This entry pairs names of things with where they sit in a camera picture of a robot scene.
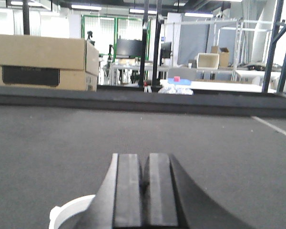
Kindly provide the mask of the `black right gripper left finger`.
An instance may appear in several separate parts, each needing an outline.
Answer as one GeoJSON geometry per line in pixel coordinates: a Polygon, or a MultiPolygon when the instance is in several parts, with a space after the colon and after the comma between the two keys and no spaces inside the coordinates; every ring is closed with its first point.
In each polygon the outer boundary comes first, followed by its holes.
{"type": "Polygon", "coordinates": [[[138,229],[143,226],[141,166],[137,154],[113,154],[96,196],[78,229],[138,229]]]}

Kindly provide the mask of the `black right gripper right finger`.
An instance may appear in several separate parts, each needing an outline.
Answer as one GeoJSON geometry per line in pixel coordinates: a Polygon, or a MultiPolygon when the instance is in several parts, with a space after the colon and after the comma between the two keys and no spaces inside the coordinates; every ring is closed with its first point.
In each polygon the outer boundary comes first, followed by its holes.
{"type": "Polygon", "coordinates": [[[145,164],[148,229],[250,229],[205,193],[173,155],[151,153],[145,164]]]}

